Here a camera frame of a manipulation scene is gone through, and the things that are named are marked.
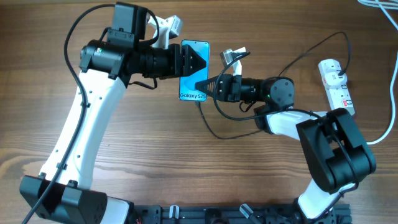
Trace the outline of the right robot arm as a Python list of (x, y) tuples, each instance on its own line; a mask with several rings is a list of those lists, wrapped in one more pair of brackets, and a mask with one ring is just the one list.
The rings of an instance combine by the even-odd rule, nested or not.
[(337, 108), (312, 112), (294, 108), (295, 87), (290, 78), (265, 80), (220, 75), (195, 84), (215, 103), (257, 103), (251, 117), (260, 131), (300, 141), (312, 176), (307, 189), (294, 202), (289, 223), (315, 223), (332, 216), (344, 194), (376, 170), (376, 160), (349, 111)]

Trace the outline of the blue Galaxy smartphone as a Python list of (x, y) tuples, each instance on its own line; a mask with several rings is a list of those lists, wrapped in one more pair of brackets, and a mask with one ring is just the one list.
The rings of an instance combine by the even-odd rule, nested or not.
[(210, 44), (199, 40), (182, 40), (182, 45), (189, 45), (192, 49), (205, 60), (206, 67), (189, 77), (180, 78), (179, 99), (183, 101), (206, 101), (206, 94), (196, 90), (195, 84), (208, 79)]

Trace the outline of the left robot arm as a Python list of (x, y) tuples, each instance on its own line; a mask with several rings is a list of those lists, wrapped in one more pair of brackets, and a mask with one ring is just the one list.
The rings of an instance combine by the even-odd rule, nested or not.
[(38, 176), (25, 175), (19, 192), (31, 215), (60, 223), (140, 223), (134, 204), (91, 189), (95, 160), (120, 99), (140, 74), (154, 82), (188, 77), (207, 59), (189, 45), (161, 47), (160, 34), (146, 39), (155, 14), (148, 8), (117, 2), (113, 23), (80, 53), (73, 72), (75, 98), (61, 135)]

